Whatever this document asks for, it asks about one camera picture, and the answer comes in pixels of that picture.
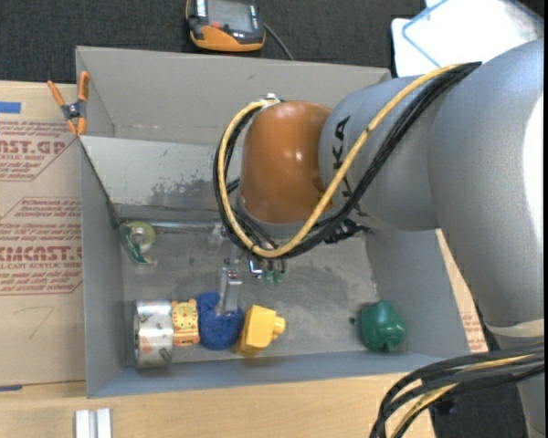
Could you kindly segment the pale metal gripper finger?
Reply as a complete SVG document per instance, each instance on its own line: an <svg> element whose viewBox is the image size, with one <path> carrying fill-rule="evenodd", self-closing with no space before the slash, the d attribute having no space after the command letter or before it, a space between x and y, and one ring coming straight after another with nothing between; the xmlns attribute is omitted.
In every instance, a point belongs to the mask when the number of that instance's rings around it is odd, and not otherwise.
<svg viewBox="0 0 548 438"><path fill-rule="evenodd" d="M235 268L224 266L219 279L219 299L216 305L217 314L237 312L243 281Z"/></svg>
<svg viewBox="0 0 548 438"><path fill-rule="evenodd" d="M222 224L216 224L207 237L207 251L218 252L226 240L225 230Z"/></svg>

